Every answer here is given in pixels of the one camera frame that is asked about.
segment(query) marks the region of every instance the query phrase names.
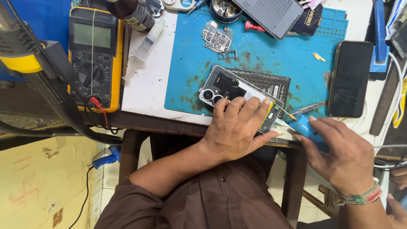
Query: multimeter rotary dial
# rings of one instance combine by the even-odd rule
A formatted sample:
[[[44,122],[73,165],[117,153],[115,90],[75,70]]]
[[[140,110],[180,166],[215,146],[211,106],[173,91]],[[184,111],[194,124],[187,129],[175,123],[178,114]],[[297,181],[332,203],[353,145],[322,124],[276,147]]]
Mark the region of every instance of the multimeter rotary dial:
[[[79,81],[84,87],[98,87],[103,83],[103,70],[97,66],[86,64],[79,70]]]

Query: brown shirt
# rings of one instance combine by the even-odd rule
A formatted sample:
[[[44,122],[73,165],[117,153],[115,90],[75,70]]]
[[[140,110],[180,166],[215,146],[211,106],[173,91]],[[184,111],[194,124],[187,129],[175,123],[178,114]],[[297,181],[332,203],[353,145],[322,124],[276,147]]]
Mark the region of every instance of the brown shirt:
[[[267,189],[251,156],[194,176],[164,199],[127,179],[116,186],[95,229],[206,229],[207,223],[211,229],[292,229]]]

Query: phone screen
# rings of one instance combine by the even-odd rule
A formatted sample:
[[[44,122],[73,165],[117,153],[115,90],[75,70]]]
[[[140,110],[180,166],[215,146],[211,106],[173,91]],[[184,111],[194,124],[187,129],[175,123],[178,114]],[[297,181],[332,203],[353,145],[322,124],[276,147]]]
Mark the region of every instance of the phone screen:
[[[341,43],[330,92],[330,116],[362,116],[372,54],[370,42]]]

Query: camera lens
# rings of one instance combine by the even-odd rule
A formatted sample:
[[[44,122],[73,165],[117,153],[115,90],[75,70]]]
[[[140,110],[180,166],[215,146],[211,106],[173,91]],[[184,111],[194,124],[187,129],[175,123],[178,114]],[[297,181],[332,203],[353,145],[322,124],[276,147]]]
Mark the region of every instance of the camera lens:
[[[213,103],[216,104],[220,99],[223,99],[223,97],[220,95],[215,96],[215,98],[213,98]]]
[[[213,97],[213,92],[211,90],[206,90],[203,92],[203,98],[206,100],[211,100]]]

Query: blue silicone repair mat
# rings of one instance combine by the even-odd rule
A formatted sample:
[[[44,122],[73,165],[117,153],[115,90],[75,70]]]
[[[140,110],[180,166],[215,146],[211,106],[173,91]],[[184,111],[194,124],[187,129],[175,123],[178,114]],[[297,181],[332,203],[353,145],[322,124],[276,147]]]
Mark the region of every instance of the blue silicone repair mat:
[[[324,11],[329,11],[331,18],[327,19],[340,18],[347,26],[344,11],[328,8]],[[244,31],[244,23],[240,19],[219,26],[219,29],[227,26],[234,31],[230,50],[237,50],[238,57],[218,60],[216,52],[203,47],[205,42],[201,34],[210,20],[214,19],[205,8],[189,15],[178,13],[164,105],[166,109],[211,116],[212,112],[204,108],[204,102],[199,100],[198,94],[212,65],[291,78],[285,106],[288,112],[328,99],[323,73],[332,69],[335,47],[344,38],[316,33],[312,37],[286,36],[279,41],[266,33]],[[326,62],[316,60],[313,52],[318,53]],[[310,112],[309,115],[326,117],[325,111],[326,106]]]

